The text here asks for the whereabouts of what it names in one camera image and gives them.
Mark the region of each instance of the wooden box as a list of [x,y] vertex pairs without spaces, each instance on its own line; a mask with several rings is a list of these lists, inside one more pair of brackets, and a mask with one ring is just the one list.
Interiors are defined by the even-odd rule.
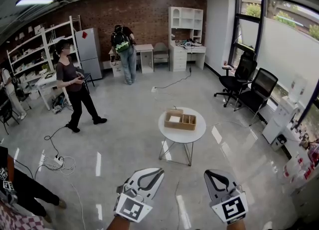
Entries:
[[[169,121],[171,116],[180,117],[179,122]],[[196,116],[183,114],[183,110],[180,109],[168,109],[166,111],[164,126],[169,128],[194,131],[196,127]]]

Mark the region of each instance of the silver refrigerator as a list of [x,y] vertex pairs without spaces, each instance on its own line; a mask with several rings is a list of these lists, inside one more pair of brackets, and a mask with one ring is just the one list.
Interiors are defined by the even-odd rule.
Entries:
[[78,31],[75,33],[75,38],[84,72],[90,73],[93,80],[103,78],[98,29],[89,28]]

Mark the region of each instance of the door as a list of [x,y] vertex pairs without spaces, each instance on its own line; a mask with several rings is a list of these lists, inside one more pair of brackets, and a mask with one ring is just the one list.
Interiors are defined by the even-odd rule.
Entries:
[[80,56],[80,61],[85,61],[88,59],[98,57],[93,28],[76,32],[75,38]]
[[93,80],[101,79],[102,71],[97,58],[81,61],[82,69],[85,73],[90,73]]

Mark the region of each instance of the black pants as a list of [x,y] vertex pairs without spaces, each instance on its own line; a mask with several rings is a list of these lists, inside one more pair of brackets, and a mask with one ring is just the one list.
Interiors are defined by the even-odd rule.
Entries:
[[17,192],[17,203],[37,216],[45,217],[46,211],[35,198],[56,206],[59,205],[60,199],[58,196],[17,169],[14,170],[13,187]]
[[72,127],[77,127],[79,124],[80,116],[82,114],[82,104],[81,101],[84,103],[86,109],[88,110],[89,114],[91,114],[93,120],[100,118],[95,110],[94,104],[92,99],[86,90],[86,88],[82,85],[81,90],[77,92],[68,92],[70,102],[73,107],[73,114],[71,117],[70,125]]

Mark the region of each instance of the brick wall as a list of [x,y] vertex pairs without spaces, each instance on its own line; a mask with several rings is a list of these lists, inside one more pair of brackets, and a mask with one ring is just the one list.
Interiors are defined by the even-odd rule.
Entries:
[[[134,33],[137,44],[157,42],[168,45],[168,7],[188,7],[204,10],[203,38],[205,37],[205,17],[207,0],[81,0],[64,6],[54,12],[34,20],[28,26],[45,23],[60,24],[68,20],[69,15],[81,16],[82,29],[96,27],[99,31],[102,60],[108,60],[111,49],[110,37],[116,24],[128,26]],[[27,27],[21,29],[27,39]],[[14,37],[10,44],[0,46],[0,61],[6,58],[6,49],[16,46]],[[178,33],[178,39],[187,39],[189,31]]]

